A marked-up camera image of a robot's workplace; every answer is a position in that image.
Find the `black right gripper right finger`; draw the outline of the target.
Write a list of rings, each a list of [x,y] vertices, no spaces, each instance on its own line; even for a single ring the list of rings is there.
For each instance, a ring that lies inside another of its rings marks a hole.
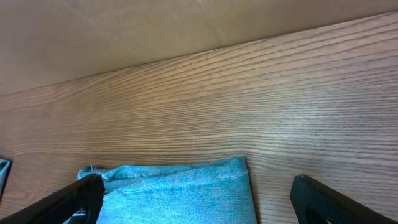
[[[290,201],[300,224],[397,224],[308,175],[294,177]]]

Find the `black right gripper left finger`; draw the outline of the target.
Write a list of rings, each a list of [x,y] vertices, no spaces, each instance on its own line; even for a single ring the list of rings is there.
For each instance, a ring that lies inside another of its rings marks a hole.
[[[104,191],[102,177],[90,174],[1,219],[1,223],[96,223],[103,205]]]

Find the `medium blue denim jeans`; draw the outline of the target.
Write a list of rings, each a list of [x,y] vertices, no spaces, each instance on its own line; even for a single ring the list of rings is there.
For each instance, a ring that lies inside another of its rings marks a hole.
[[[82,168],[98,174],[105,193],[98,223],[256,223],[242,157],[172,166]]]

